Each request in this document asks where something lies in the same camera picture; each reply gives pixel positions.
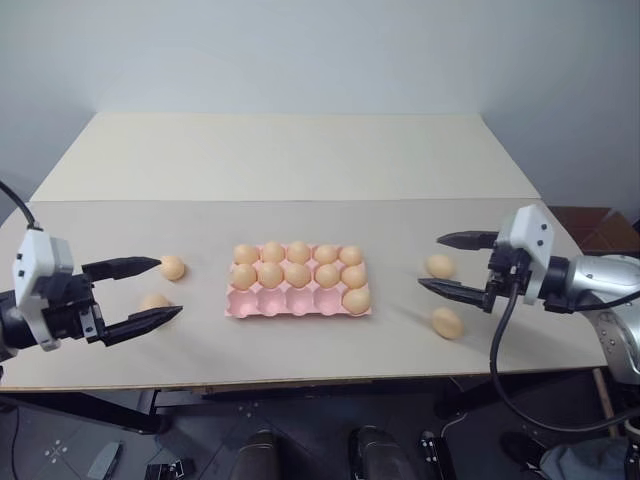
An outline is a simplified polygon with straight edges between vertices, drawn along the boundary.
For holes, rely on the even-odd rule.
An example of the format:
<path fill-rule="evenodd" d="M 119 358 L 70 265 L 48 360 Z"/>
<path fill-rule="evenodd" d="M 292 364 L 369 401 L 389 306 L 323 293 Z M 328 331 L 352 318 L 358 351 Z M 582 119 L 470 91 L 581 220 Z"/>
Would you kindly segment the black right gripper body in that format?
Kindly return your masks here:
<path fill-rule="evenodd" d="M 482 310 L 491 313 L 497 297 L 509 298 L 514 285 L 516 296 L 524 295 L 531 276 L 531 256 L 524 249 L 496 246 L 489 258 L 489 277 Z"/>

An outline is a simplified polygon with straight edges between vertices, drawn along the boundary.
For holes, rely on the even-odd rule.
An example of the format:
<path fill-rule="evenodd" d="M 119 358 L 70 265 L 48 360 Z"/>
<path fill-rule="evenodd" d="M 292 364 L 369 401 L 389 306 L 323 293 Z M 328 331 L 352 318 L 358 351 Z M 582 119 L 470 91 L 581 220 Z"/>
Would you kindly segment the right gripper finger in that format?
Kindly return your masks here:
<path fill-rule="evenodd" d="M 464 286 L 457 281 L 438 278 L 419 278 L 418 283 L 432 293 L 448 300 L 473 305 L 483 311 L 486 310 L 486 292 L 484 290 Z"/>
<path fill-rule="evenodd" d="M 498 233 L 495 231 L 461 231 L 442 235 L 436 242 L 459 250 L 493 249 Z"/>

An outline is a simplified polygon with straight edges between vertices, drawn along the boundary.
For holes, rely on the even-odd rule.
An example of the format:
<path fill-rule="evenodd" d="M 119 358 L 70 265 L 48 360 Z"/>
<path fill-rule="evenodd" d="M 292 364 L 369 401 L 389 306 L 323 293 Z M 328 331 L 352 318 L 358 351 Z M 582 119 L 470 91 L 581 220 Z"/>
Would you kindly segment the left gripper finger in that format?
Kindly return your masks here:
<path fill-rule="evenodd" d="M 125 321 L 106 326 L 101 334 L 101 341 L 109 347 L 143 336 L 168 323 L 182 310 L 182 306 L 165 306 L 135 313 Z"/>
<path fill-rule="evenodd" d="M 84 264 L 82 266 L 82 272 L 90 279 L 91 282 L 107 279 L 120 280 L 140 275 L 155 268 L 156 266 L 159 266 L 160 264 L 160 260 L 150 257 L 119 257 Z"/>

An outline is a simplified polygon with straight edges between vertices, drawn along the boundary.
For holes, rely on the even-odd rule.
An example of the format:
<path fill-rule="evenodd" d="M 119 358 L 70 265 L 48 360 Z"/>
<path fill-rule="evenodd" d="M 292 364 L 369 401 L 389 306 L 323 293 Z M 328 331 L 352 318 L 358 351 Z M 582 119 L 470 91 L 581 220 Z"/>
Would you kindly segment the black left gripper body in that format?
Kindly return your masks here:
<path fill-rule="evenodd" d="M 93 293 L 94 279 L 87 273 L 73 275 L 57 299 L 49 299 L 43 317 L 55 340 L 104 341 L 106 324 Z"/>

